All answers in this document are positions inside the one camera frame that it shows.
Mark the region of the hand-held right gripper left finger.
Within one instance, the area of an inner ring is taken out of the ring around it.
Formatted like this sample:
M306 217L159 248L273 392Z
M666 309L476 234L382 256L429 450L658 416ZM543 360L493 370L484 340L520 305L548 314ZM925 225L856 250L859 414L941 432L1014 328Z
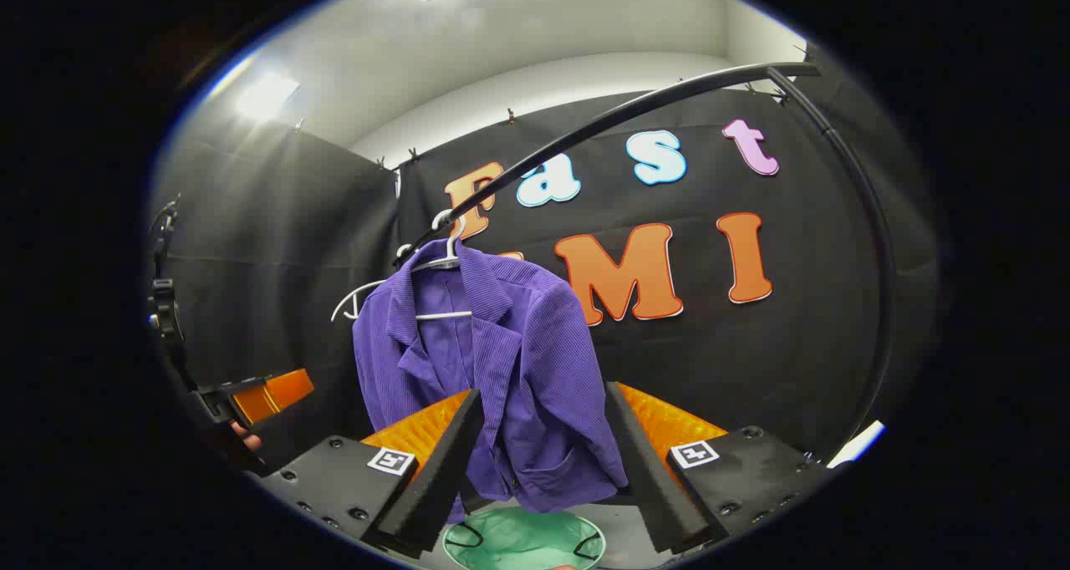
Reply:
M360 546L430 552L483 425L482 392L467 389L370 437L322 440L257 484Z

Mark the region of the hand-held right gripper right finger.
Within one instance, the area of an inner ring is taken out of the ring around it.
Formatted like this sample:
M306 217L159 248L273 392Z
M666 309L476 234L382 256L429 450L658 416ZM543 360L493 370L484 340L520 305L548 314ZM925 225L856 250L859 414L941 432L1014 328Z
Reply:
M770 430L725 430L620 382L605 384L605 414L659 553L739 541L841 474Z

